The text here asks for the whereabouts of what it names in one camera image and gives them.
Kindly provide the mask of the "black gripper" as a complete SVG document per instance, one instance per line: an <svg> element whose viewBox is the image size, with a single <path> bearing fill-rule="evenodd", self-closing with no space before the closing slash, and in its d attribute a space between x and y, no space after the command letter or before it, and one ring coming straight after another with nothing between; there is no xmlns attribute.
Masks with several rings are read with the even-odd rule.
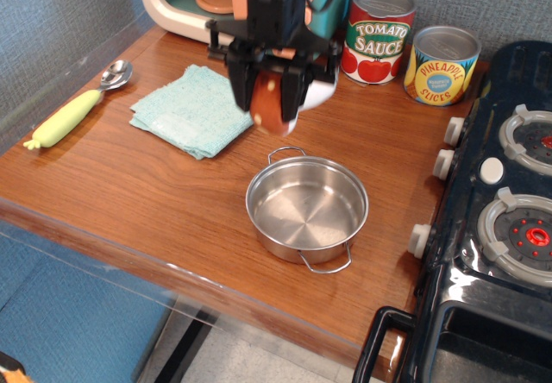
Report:
<svg viewBox="0 0 552 383"><path fill-rule="evenodd" d="M209 20L210 56L225 61L236 104L248 112L261 71L281 74L281 115L298 115L313 81L335 83L339 46L305 24L311 0L247 0L244 20Z"/></svg>

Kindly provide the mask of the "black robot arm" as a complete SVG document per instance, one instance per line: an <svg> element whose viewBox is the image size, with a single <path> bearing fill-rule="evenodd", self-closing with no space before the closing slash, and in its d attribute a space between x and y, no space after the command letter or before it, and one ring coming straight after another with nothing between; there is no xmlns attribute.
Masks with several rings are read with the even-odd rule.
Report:
<svg viewBox="0 0 552 383"><path fill-rule="evenodd" d="M310 6L310 0L248 0L244 20L206 23L209 56L224 61L242 110L253 110L262 75L276 78L276 111L285 123L297 118L313 82L337 81L341 46L307 28Z"/></svg>

